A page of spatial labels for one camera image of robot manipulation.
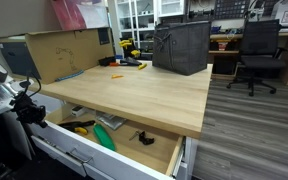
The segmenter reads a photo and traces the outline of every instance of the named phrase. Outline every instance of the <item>paper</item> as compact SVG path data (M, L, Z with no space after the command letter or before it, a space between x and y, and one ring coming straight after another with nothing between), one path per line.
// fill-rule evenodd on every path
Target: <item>paper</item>
M109 27L105 6L77 4L77 7L84 18L87 28Z

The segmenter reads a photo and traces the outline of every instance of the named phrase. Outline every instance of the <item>office chair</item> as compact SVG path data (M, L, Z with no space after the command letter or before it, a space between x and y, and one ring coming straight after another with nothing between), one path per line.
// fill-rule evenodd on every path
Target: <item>office chair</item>
M227 85L228 89L232 84L247 83L248 88L251 89L249 96L254 96L254 84L270 88L271 94L276 93L275 87L255 78L255 72L261 69L281 69L285 66L285 62L278 59L281 52L285 50L277 47L279 30L279 20L246 22L239 50L239 60L251 73L247 78L235 78Z

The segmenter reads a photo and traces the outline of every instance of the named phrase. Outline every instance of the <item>drawer handle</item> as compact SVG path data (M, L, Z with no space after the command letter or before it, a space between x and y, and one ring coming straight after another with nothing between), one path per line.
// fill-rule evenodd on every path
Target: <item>drawer handle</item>
M83 163L88 163L90 160L93 159L93 157L90 157L88 160L83 160L83 159L77 157L75 154L73 154L73 152L74 152L75 150L77 150L77 149L76 149L76 148L73 148L73 150L70 151L70 152L68 152L68 154L69 154L70 156L74 157L75 159L77 159L77 160L83 162Z

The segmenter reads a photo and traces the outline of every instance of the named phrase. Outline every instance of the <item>gray wood floor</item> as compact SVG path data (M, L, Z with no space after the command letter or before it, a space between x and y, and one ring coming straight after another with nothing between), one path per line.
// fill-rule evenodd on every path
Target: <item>gray wood floor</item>
M211 82L193 175L204 180L288 180L288 86L277 94Z

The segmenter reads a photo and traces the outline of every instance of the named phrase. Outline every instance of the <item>green object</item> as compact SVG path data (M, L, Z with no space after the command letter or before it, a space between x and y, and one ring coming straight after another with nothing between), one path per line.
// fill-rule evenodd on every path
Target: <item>green object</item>
M101 126L100 124L95 124L95 126L93 127L93 131L94 131L96 138L98 139L98 141L100 142L102 146L112 151L115 151L114 143L111 137L107 134L107 132L103 128L103 126Z

